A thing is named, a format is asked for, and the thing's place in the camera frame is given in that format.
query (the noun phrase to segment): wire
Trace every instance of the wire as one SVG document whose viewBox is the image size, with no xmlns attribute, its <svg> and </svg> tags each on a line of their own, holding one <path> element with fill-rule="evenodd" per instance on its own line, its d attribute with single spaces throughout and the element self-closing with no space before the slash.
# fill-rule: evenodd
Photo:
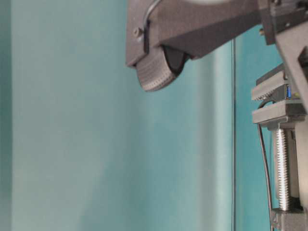
<svg viewBox="0 0 308 231">
<path fill-rule="evenodd" d="M 153 0 L 143 17 L 143 39 L 144 39 L 144 52 L 149 53 L 149 18 L 153 10 L 158 6 L 162 0 Z"/>
<path fill-rule="evenodd" d="M 162 0 L 153 0 L 153 2 L 151 3 L 151 5 L 149 6 L 148 10 L 146 11 L 144 17 L 143 17 L 143 28 L 146 29 L 148 27 L 148 21 L 149 18 L 153 12 L 153 10 L 158 6 L 158 4 L 161 2 Z"/>
<path fill-rule="evenodd" d="M 267 103 L 271 101 L 272 100 L 263 101 L 258 107 L 258 109 L 264 107 Z M 268 206 L 269 206 L 269 220 L 270 220 L 270 212 L 272 211 L 273 205 L 272 205 L 272 198 L 271 198 L 269 165 L 268 165 L 268 161 L 266 157 L 266 150 L 265 150 L 265 144 L 263 140 L 262 127 L 260 124 L 258 124 L 257 128 L 258 128 L 258 134 L 259 134 L 259 140 L 260 140 L 261 149 L 262 149 L 262 157 L 263 157 L 263 164 L 264 164 L 264 170 L 265 170 L 265 179 L 266 179 L 266 187 L 267 187 Z M 274 231 L 274 228 L 272 227 L 271 224 L 270 224 L 270 230 Z"/>
</svg>

